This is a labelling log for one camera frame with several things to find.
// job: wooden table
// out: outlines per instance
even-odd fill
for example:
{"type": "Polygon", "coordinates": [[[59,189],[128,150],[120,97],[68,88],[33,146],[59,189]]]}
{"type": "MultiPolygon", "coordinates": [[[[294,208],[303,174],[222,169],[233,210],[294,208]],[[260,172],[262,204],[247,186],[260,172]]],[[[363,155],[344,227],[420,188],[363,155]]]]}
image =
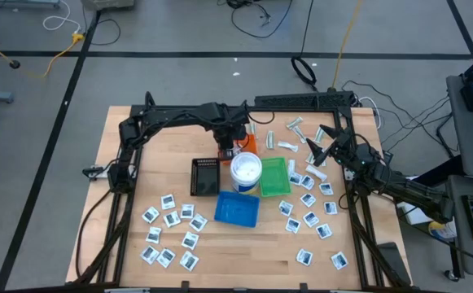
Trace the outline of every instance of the wooden table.
{"type": "MultiPolygon", "coordinates": [[[[100,142],[97,164],[106,164],[116,157],[119,146],[118,124],[128,117],[129,111],[130,107],[110,107],[100,142]]],[[[255,112],[252,116],[257,120],[270,119],[268,112],[255,112]]],[[[303,117],[304,121],[300,124],[300,128],[309,138],[313,138],[319,124],[334,125],[332,114],[276,113],[273,123],[257,126],[257,144],[261,158],[284,156],[286,160],[295,159],[296,171],[303,175],[306,174],[305,160],[309,148],[306,144],[300,143],[298,137],[285,127],[285,124],[297,116],[303,117]],[[277,146],[274,150],[267,150],[265,136],[269,130],[274,131],[276,143],[282,140],[296,144],[300,150],[295,153],[277,146]]],[[[353,123],[357,133],[364,135],[373,147],[381,150],[371,109],[354,108],[353,123]]],[[[330,143],[331,139],[325,135],[322,145],[328,146],[330,143]]],[[[337,202],[339,196],[344,193],[341,167],[333,159],[326,161],[326,167],[319,167],[328,175],[327,181],[332,184],[335,192],[333,196],[322,195],[316,185],[311,193],[317,198],[317,202],[311,208],[305,207],[300,201],[300,196],[307,191],[301,186],[293,186],[290,195],[261,198],[257,227],[250,229],[214,221],[216,197],[190,196],[191,159],[213,157],[216,153],[217,145],[212,139],[212,132],[205,132],[199,126],[163,129],[144,146],[121,286],[180,287],[182,281],[189,281],[190,286],[196,288],[299,289],[302,282],[307,283],[310,289],[361,288],[353,248],[352,227],[347,211],[339,208],[339,214],[334,216],[328,216],[323,211],[323,202],[337,202]],[[183,203],[193,203],[195,212],[199,212],[209,220],[199,233],[199,243],[193,251],[200,261],[192,273],[181,267],[179,261],[186,251],[181,246],[186,231],[193,233],[195,231],[185,221],[169,229],[162,217],[172,210],[162,211],[160,196],[170,193],[174,194],[176,210],[179,211],[183,203]],[[278,210],[278,204],[283,199],[295,206],[291,216],[301,222],[298,234],[285,230],[287,218],[278,210]],[[145,241],[150,225],[142,219],[142,214],[151,206],[160,212],[159,218],[152,225],[163,229],[160,245],[153,243],[151,245],[160,251],[163,247],[167,247],[177,255],[167,269],[157,262],[150,266],[139,256],[150,244],[145,241]],[[309,211],[313,211],[319,217],[318,225],[323,223],[330,225],[333,232],[330,238],[321,240],[316,234],[315,227],[309,228],[303,222],[302,216],[309,211]],[[313,253],[313,263],[309,267],[296,261],[296,254],[301,248],[313,253]],[[342,251],[349,262],[348,266],[340,271],[331,263],[331,256],[338,251],[342,251]]],[[[231,190],[228,170],[227,166],[221,167],[223,190],[231,190]]],[[[319,179],[316,177],[314,179],[318,184],[319,179]]],[[[106,180],[90,183],[83,216],[107,189],[106,180]]],[[[377,242],[395,242],[409,271],[393,203],[376,195],[370,196],[369,201],[377,242]]],[[[81,245],[81,271],[94,259],[103,245],[111,202],[112,196],[94,211],[85,227],[81,245]]],[[[374,285],[370,254],[364,245],[363,248],[369,283],[374,285]]],[[[115,259],[116,249],[113,248],[106,280],[112,279],[115,259]]],[[[68,281],[76,278],[74,261],[75,251],[68,269],[68,281]]]]}

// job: blue plastic container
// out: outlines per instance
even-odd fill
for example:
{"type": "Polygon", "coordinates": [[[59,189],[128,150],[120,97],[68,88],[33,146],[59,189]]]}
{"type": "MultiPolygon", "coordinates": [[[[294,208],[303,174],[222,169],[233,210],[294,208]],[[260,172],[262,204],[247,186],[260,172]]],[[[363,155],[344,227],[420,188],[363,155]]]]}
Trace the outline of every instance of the blue plastic container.
{"type": "Polygon", "coordinates": [[[258,222],[260,198],[221,191],[218,195],[214,221],[254,228],[258,222]]]}

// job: floor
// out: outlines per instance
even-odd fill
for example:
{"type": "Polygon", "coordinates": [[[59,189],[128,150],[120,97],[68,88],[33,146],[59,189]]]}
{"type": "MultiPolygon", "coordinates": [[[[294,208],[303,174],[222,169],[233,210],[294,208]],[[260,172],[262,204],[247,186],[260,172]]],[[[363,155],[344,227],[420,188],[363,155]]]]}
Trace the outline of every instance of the floor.
{"type": "MultiPolygon", "coordinates": [[[[84,26],[81,3],[67,2],[72,11],[70,19],[84,26]]],[[[304,50],[308,57],[318,57],[306,60],[313,65],[320,89],[331,83],[336,53],[355,3],[319,0],[313,5],[304,50]]],[[[268,27],[261,28],[259,11],[252,8],[237,11],[234,19],[245,29],[265,34],[279,22],[287,5],[287,0],[263,1],[273,16],[268,27]]],[[[63,284],[88,188],[81,170],[94,162],[109,106],[142,103],[146,90],[158,104],[238,104],[262,94],[310,92],[289,62],[295,54],[292,52],[301,49],[309,6],[310,1],[294,1],[280,29],[266,39],[236,30],[230,22],[231,9],[217,6],[214,0],[139,0],[133,10],[106,12],[101,20],[113,18],[118,22],[120,40],[110,46],[90,47],[73,92],[68,83],[79,73],[75,68],[81,44],[59,59],[46,79],[26,77],[21,74],[24,71],[10,69],[0,58],[0,90],[15,94],[12,104],[0,103],[0,269],[55,117],[60,109],[68,110],[6,289],[63,284]],[[71,102],[65,105],[63,98],[71,102]]],[[[49,56],[69,45],[76,26],[65,24],[59,30],[47,31],[42,20],[66,13],[65,6],[55,11],[51,7],[6,4],[0,8],[0,49],[18,59],[22,68],[44,72],[49,56]]],[[[86,12],[86,17],[89,24],[93,13],[86,12]]],[[[98,26],[93,41],[109,42],[115,35],[116,27],[106,22],[98,26]]],[[[448,75],[457,75],[472,64],[470,39],[473,43],[473,0],[364,1],[345,48],[349,54],[344,56],[337,86],[347,80],[370,83],[417,115],[446,95],[448,75]],[[458,9],[467,33],[459,29],[452,5],[458,9]]],[[[371,97],[378,107],[395,111],[403,121],[409,121],[370,88],[347,85],[346,89],[360,97],[371,97]]],[[[428,120],[449,111],[446,103],[428,120]]],[[[386,139],[400,126],[393,114],[384,110],[380,114],[383,127],[379,134],[386,139]]],[[[427,127],[434,132],[436,125],[427,127]]],[[[449,145],[455,147],[453,122],[443,132],[449,145]]],[[[407,133],[389,138],[383,148],[389,149],[407,133]]],[[[392,152],[392,167],[409,175],[423,173],[448,158],[421,129],[392,152]]],[[[459,283],[442,276],[451,266],[446,247],[405,225],[401,229],[415,285],[436,291],[473,292],[473,276],[467,275],[459,283]]]]}

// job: green plastic container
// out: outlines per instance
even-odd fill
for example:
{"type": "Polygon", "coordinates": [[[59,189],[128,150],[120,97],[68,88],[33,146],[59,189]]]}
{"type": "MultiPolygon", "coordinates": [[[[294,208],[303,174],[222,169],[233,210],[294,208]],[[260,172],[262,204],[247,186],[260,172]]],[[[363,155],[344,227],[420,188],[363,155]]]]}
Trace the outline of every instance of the green plastic container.
{"type": "Polygon", "coordinates": [[[289,195],[291,193],[291,184],[288,181],[285,158],[275,157],[261,159],[261,166],[261,196],[271,197],[289,195]]]}

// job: chair wheel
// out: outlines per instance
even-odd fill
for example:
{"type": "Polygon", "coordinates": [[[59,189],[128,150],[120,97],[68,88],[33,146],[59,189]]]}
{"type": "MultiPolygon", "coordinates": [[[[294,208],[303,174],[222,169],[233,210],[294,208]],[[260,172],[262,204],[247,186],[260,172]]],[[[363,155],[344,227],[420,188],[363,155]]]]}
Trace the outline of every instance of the chair wheel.
{"type": "Polygon", "coordinates": [[[459,278],[455,277],[455,275],[453,274],[453,271],[451,271],[451,270],[446,270],[444,272],[444,275],[445,275],[445,277],[448,278],[448,280],[450,280],[452,282],[458,282],[458,280],[459,280],[459,278]]]}

